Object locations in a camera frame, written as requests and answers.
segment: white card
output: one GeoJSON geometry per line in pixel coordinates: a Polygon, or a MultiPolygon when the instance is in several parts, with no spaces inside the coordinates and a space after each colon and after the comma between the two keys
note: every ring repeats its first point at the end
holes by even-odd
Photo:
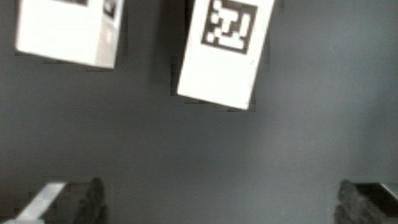
{"type": "Polygon", "coordinates": [[[17,49],[115,68],[125,0],[22,0],[17,49]]]}
{"type": "Polygon", "coordinates": [[[198,0],[178,94],[248,109],[274,0],[198,0]]]}

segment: black square pattern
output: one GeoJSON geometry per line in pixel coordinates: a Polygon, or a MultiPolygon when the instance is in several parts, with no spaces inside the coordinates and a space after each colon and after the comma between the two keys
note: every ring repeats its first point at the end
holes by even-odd
{"type": "Polygon", "coordinates": [[[232,0],[212,0],[203,44],[248,54],[258,7],[232,0]]]}

